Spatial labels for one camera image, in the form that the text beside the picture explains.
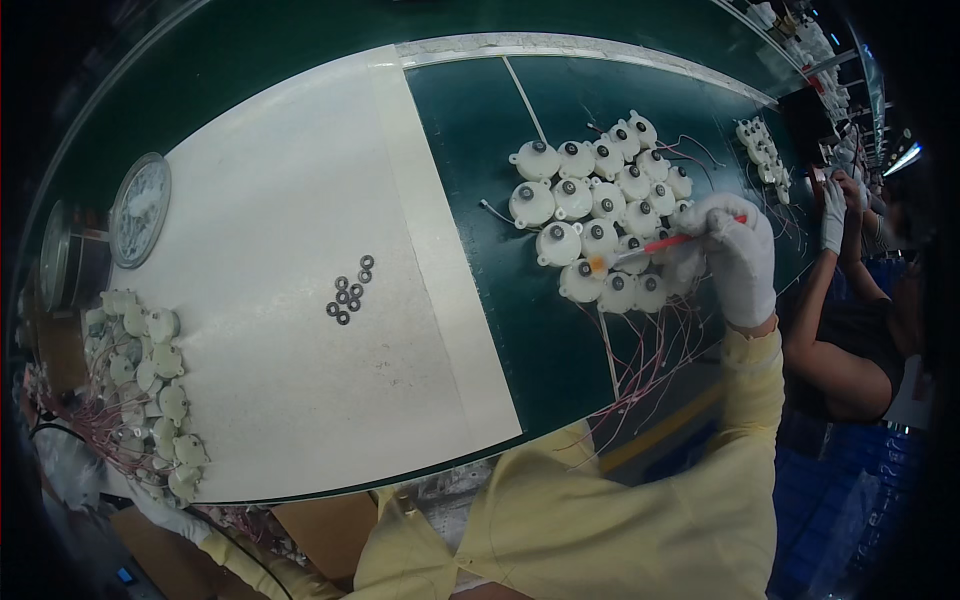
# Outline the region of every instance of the metal tin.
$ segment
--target metal tin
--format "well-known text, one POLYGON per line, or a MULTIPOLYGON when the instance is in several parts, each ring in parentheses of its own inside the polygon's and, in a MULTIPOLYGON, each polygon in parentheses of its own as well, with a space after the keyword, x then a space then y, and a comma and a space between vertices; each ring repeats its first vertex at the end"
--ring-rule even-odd
POLYGON ((116 197, 113 199, 113 208, 110 209, 110 251, 113 254, 113 262, 118 267, 122 269, 135 269, 142 265, 143 262, 147 260, 147 257, 150 256, 150 252, 156 244, 156 239, 160 235, 160 230, 163 229, 163 222, 167 217, 167 207, 170 205, 172 179, 170 165, 167 163, 166 158, 156 152, 150 152, 141 156, 130 170, 127 171, 127 175, 123 178, 120 189, 117 190, 116 197), (128 211, 130 208, 127 202, 130 199, 133 181, 141 172, 154 163, 160 165, 161 177, 159 197, 155 200, 158 212, 154 216, 152 224, 146 226, 152 228, 148 243, 144 248, 138 249, 135 253, 130 254, 125 252, 123 245, 117 241, 118 234, 120 233, 122 220, 129 215, 128 211))
POLYGON ((105 231, 73 222, 63 201, 54 204, 40 249, 40 294, 48 312, 85 305, 104 289, 109 277, 105 231))

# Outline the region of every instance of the red brush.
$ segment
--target red brush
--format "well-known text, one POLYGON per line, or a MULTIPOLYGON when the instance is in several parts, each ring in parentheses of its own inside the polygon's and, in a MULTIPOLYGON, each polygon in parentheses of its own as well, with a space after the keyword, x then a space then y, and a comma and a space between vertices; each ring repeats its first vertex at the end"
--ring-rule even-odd
MULTIPOLYGON (((747 223, 746 215, 741 215, 739 217, 733 217, 737 223, 747 223)), ((670 237, 664 238, 662 240, 657 240, 656 242, 650 242, 642 248, 636 248, 634 250, 629 250, 626 252, 611 252, 609 254, 600 254, 597 256, 591 256, 588 258, 588 263, 590 268, 595 272, 601 272, 608 269, 613 269, 617 265, 621 265, 632 258, 636 258, 641 254, 652 254, 658 250, 663 250, 670 246, 676 246, 677 244, 682 244, 683 242, 689 242, 693 239, 692 235, 687 235, 685 233, 680 233, 678 235, 671 235, 670 237)))

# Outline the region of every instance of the hand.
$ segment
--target hand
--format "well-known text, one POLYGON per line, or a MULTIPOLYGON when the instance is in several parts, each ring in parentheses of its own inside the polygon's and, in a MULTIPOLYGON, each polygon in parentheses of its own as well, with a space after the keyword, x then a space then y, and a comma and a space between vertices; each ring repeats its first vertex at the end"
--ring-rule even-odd
POLYGON ((680 233, 703 236, 698 242, 713 270, 727 321, 739 328, 767 322, 777 305, 774 232, 756 206, 729 192, 712 194, 680 214, 674 227, 680 233), (741 215, 747 217, 746 224, 733 219, 741 215))
POLYGON ((154 525, 180 534, 198 546, 201 541, 209 537, 210 526, 203 521, 161 500, 154 499, 143 489, 143 486, 132 479, 127 480, 127 485, 130 488, 130 500, 154 525))
POLYGON ((866 209, 869 199, 867 198, 867 188, 862 183, 857 183, 856 180, 839 169, 834 171, 830 178, 840 185, 848 209, 856 212, 866 209))
POLYGON ((843 242, 843 220, 846 213, 847 205, 844 202, 840 184, 834 179, 824 181, 824 218, 820 225, 821 250, 830 250, 837 256, 840 255, 840 246, 843 242))

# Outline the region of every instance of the green workbench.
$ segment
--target green workbench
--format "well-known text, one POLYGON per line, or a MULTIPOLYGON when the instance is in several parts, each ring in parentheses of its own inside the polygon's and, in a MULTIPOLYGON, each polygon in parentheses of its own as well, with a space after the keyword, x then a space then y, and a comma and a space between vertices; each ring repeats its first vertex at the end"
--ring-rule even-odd
MULTIPOLYGON (((582 5, 487 1, 279 6, 253 0, 204 4, 148 44, 89 108, 42 198, 31 247, 38 249, 46 213, 56 200, 107 208, 127 169, 142 154, 165 154, 217 115, 270 85, 384 43, 483 31, 600 36, 700 62, 760 91, 777 93, 784 85, 797 83, 785 62, 782 68, 771 68, 758 60, 765 42, 706 0, 643 7, 636 2, 608 3, 602 15, 580 13, 575 6, 582 5)), ((594 139, 586 122, 605 129, 635 108, 654 122, 662 141, 673 143, 686 133, 727 163, 710 172, 717 190, 759 203, 745 171, 749 160, 732 132, 734 119, 762 112, 784 163, 799 166, 780 116, 723 87, 607 60, 528 56, 510 62, 545 136, 555 145, 567 139, 594 139)), ((489 456, 613 401, 601 338, 593 323, 558 295, 559 270, 536 264, 533 235, 494 219, 479 205, 484 198, 505 210, 506 199, 520 181, 507 155, 537 137, 503 60, 417 67, 407 71, 407 81, 524 434, 416 473, 323 495, 367 489, 489 456)), ((708 164, 695 145, 685 142, 680 149, 708 164)), ((684 164, 694 178, 694 199, 703 198, 709 183, 700 167, 690 161, 675 164, 684 164)), ((756 172, 752 177, 756 182, 756 172)), ((792 196, 795 204, 809 206, 809 195, 799 185, 792 196)), ((805 217, 800 218, 801 226, 809 228, 805 217)), ((813 252, 798 251, 802 247, 796 232, 792 239, 778 240, 778 290, 809 265, 813 252)), ((705 327, 705 345, 715 343, 723 325, 709 280, 701 286, 697 303, 705 314, 714 315, 705 327)), ((609 324, 614 351, 629 356, 636 337, 622 320, 609 324)), ((676 353, 670 360, 676 360, 676 353)))
MULTIPOLYGON (((511 57, 511 66, 537 115, 547 141, 559 147, 567 140, 596 139, 590 122, 608 129, 635 108, 657 128, 661 141, 673 143, 686 133, 704 144, 728 166, 710 170, 718 191, 730 191, 759 203, 754 165, 733 135, 733 120, 760 110, 751 100, 716 85, 683 75, 608 60, 511 57), (750 165, 752 174, 745 168, 750 165)), ((465 60, 407 71, 434 162, 450 202, 454 221, 507 376, 514 405, 533 439, 563 427, 613 402, 610 367, 602 338, 576 304, 557 292, 559 269, 536 263, 536 235, 517 230, 479 203, 486 199, 507 213, 507 199, 522 181, 507 156, 538 137, 535 125, 501 58, 465 60)), ((784 164, 796 165, 780 116, 762 111, 777 141, 784 164)), ((678 148, 710 166, 706 153, 690 142, 678 148)), ((694 179, 693 199, 710 191, 706 173, 696 163, 677 160, 694 179)), ((794 185, 792 202, 809 206, 806 190, 794 185)), ((804 219, 796 212, 795 217, 804 219)), ((809 230, 809 223, 802 223, 809 230)), ((774 225, 775 233, 779 229, 774 225)), ((777 240, 776 286, 782 291, 810 263, 804 255, 806 235, 777 240)), ((723 321, 716 310, 712 281, 700 287, 697 304, 706 315, 702 348, 718 342, 723 321)), ((596 317, 592 305, 589 310, 596 317)), ((644 318, 631 313, 637 326, 644 318)), ((612 348, 628 358, 636 336, 619 318, 608 318, 612 348)), ((668 324, 668 335, 676 323, 668 324)), ((645 344, 651 348, 651 337, 645 344)), ((679 348, 668 358, 674 364, 679 348)))

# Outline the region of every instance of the yellow floor line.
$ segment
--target yellow floor line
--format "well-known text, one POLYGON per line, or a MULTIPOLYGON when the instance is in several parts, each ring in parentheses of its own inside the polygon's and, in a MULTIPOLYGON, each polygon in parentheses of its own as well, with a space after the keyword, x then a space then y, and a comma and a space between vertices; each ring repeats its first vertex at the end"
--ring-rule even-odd
POLYGON ((662 442, 667 436, 691 422, 723 396, 723 386, 719 383, 709 388, 684 408, 659 422, 655 427, 620 446, 616 450, 600 457, 600 470, 608 473, 620 467, 641 452, 645 452, 662 442))

